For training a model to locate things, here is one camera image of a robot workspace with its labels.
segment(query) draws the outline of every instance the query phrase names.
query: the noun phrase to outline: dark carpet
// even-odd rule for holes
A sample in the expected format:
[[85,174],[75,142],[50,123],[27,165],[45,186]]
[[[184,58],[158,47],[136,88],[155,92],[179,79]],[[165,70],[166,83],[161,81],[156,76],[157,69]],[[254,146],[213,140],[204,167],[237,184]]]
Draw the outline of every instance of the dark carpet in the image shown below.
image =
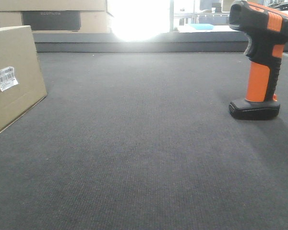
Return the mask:
[[0,230],[288,230],[288,57],[271,121],[228,113],[242,53],[40,53],[0,134]]

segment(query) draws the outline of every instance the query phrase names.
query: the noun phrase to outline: barcode scanner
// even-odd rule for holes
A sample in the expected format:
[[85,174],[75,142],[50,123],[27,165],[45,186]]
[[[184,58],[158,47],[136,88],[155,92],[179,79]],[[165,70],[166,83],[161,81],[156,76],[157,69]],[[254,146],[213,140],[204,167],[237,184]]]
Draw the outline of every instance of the barcode scanner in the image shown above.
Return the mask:
[[251,61],[245,98],[229,104],[236,119],[268,120],[279,113],[275,89],[285,43],[288,42],[288,15],[245,0],[232,3],[231,29],[243,31],[249,38],[244,54]]

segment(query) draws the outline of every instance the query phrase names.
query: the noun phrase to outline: scanner trigger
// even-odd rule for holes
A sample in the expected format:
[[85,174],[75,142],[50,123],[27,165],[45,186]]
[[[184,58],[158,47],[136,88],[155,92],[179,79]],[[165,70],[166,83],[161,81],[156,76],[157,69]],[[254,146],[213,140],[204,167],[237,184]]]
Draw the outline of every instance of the scanner trigger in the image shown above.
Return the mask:
[[248,56],[249,58],[251,58],[252,56],[255,55],[256,53],[256,44],[255,42],[253,42],[252,37],[249,35],[246,35],[249,39],[249,43],[248,43],[248,47],[246,48],[246,50],[244,51],[244,55]]

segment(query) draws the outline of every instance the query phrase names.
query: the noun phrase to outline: barcode label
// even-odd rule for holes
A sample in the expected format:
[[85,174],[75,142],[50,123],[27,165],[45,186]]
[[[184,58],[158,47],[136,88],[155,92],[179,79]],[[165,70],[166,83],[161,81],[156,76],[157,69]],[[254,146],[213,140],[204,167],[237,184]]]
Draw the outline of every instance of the barcode label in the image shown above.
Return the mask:
[[3,92],[14,85],[18,85],[14,67],[0,69],[0,90]]

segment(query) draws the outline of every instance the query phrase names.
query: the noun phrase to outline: blue object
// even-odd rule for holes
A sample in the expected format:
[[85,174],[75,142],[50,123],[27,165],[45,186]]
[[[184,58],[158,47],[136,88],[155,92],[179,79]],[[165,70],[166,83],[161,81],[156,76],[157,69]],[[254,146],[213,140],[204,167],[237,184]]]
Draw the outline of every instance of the blue object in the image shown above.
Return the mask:
[[214,27],[211,24],[202,24],[202,23],[189,24],[189,25],[192,26],[194,29],[197,29],[197,30],[212,30]]

